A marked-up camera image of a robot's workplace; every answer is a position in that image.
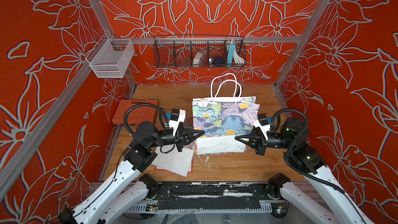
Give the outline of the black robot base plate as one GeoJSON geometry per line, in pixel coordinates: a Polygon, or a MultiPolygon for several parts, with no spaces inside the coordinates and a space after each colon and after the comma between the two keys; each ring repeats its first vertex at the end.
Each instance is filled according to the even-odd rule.
{"type": "Polygon", "coordinates": [[[254,208],[260,203],[277,204],[271,199],[265,182],[241,181],[162,181],[159,184],[160,209],[179,208],[254,208]]]}

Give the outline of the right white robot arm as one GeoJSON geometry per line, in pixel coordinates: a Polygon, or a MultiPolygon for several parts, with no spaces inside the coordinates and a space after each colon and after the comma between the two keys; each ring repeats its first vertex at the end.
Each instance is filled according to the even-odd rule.
{"type": "Polygon", "coordinates": [[[372,221],[360,210],[341,187],[326,161],[307,143],[309,121],[301,111],[284,108],[271,119],[258,116],[250,134],[235,137],[265,155],[268,148],[283,149],[284,162],[303,175],[322,197],[328,209],[303,193],[284,174],[278,173],[267,182],[266,193],[273,200],[283,199],[295,205],[316,224],[370,224],[372,221]]]}

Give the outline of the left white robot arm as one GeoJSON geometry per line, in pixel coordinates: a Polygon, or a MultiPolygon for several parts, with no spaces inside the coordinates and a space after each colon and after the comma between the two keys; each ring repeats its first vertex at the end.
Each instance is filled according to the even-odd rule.
{"type": "Polygon", "coordinates": [[[158,192],[158,182],[145,170],[154,162],[155,147],[174,145],[178,152],[205,134],[185,124],[185,111],[173,109],[167,117],[165,111],[150,103],[138,103],[124,114],[123,124],[132,137],[121,154],[111,176],[86,200],[74,208],[66,208],[58,215],[59,224],[110,224],[127,209],[158,192]],[[133,131],[128,123],[129,114],[141,107],[157,110],[164,120],[163,130],[150,121],[140,123],[133,131]]]}

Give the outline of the white happy day paper bag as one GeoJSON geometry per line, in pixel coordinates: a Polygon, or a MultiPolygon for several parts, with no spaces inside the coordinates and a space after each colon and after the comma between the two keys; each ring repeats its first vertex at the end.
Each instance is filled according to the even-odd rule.
{"type": "Polygon", "coordinates": [[[192,163],[196,152],[194,145],[184,146],[182,152],[173,145],[166,145],[163,150],[164,153],[160,147],[155,149],[157,156],[152,162],[155,171],[168,171],[183,177],[193,172],[192,163]]]}

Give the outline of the colourful patterned paper bag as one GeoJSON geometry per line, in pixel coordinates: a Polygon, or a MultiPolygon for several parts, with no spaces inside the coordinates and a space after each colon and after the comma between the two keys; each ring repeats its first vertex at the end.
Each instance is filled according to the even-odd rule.
{"type": "Polygon", "coordinates": [[[237,88],[242,90],[236,76],[227,73],[211,81],[210,97],[192,100],[193,127],[205,131],[195,141],[198,155],[246,151],[246,145],[235,137],[252,132],[260,105],[255,96],[235,97],[237,88]],[[219,96],[225,83],[235,85],[232,96],[219,96]]]}

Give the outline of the red RICH paper bag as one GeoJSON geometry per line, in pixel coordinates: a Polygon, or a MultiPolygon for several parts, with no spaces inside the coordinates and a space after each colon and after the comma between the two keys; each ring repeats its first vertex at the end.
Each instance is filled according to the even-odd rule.
{"type": "Polygon", "coordinates": [[[192,163],[188,164],[187,161],[168,160],[154,162],[153,165],[155,166],[155,170],[168,171],[181,176],[186,176],[193,171],[192,163]]]}

